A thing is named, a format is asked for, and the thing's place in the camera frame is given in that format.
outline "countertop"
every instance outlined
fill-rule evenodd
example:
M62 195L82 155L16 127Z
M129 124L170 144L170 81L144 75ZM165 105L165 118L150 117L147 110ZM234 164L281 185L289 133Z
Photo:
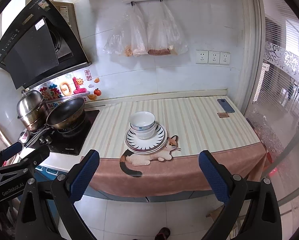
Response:
M219 118L217 115L224 112L217 102L220 98L225 98L235 110L229 118ZM165 125L169 136L178 135L181 151L173 151L173 157L198 155L202 149L220 152L260 142L227 96L121 102L86 110L95 109L99 109L100 113L80 154L72 156L51 152L41 163L42 166L68 172L90 149L97 150L101 158L119 159L126 150L123 137L129 126L128 117L136 111L152 112L156 120ZM31 148L23 149L20 157L24 158L31 151Z

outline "electrical outlet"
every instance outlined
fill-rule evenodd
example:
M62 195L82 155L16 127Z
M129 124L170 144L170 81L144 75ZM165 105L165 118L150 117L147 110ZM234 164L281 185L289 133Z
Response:
M208 51L197 50L196 51L196 63L197 64L207 64L208 63Z
M221 52L220 53L220 64L222 65L229 65L230 64L231 54L228 52Z
M220 63L220 52L219 51L209 51L208 52L208 63L209 64L219 64Z

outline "white bowl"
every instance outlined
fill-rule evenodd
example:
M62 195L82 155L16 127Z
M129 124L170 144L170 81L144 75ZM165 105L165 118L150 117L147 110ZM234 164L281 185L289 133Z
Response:
M149 131L146 133L136 133L135 131L133 131L133 133L135 133L135 136L142 140L151 138L153 136L154 132L155 132L155 129L149 129Z
M154 125L155 116L146 111L136 112L130 116L129 122L134 130L143 131Z
M154 130L154 129L155 129L155 123L153 124L153 126L152 126L151 128L148 128L148 129L146 129L146 130L141 130L141 131L139 131L139 130L135 130L135 129L131 128L131 131L132 131L133 133L135 133L135 134L144 134L144 133L147 133L147 132L151 132L151 131Z

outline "stove knob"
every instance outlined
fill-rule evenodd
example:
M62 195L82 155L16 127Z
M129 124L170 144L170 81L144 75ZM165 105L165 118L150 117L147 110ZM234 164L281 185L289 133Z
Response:
M45 139L44 139L43 135L41 135L41 136L39 137L39 141L40 141L41 143L45 143Z
M46 136L45 141L47 144L51 144L51 137L49 135Z

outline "frying pan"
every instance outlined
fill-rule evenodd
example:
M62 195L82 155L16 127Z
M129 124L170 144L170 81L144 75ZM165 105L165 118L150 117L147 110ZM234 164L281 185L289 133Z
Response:
M35 143L38 138L49 129L65 129L75 123L77 118L83 113L85 105L84 98L72 98L54 108L46 119L47 127L42 129L33 138L31 138L24 147L27 148Z

